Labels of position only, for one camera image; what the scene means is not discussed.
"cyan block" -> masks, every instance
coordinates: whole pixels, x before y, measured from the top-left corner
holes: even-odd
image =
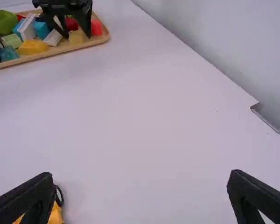
[[[21,34],[18,32],[18,28],[20,27],[20,25],[23,23],[24,20],[25,19],[21,19],[21,21],[13,28],[13,33],[17,34],[19,36],[19,38],[21,39],[21,41],[23,41],[23,40],[22,40]]]
[[[8,46],[0,49],[0,57],[3,62],[7,62],[19,58],[19,55],[12,46]]]
[[[44,40],[47,37],[47,35],[49,35],[49,33],[50,33],[48,26],[45,22],[36,22],[35,21],[33,23],[33,28],[36,32],[36,35],[42,40]]]

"yellow block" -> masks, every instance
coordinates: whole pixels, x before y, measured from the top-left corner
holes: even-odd
[[[48,45],[41,40],[27,40],[19,47],[19,55],[34,55],[45,52],[49,49]]]
[[[86,38],[87,37],[85,33],[82,30],[78,29],[70,32],[69,40],[71,44],[77,44],[77,43],[83,43],[86,40]]]
[[[21,215],[13,224],[20,224],[24,215]],[[54,202],[48,224],[63,224],[61,208]]]

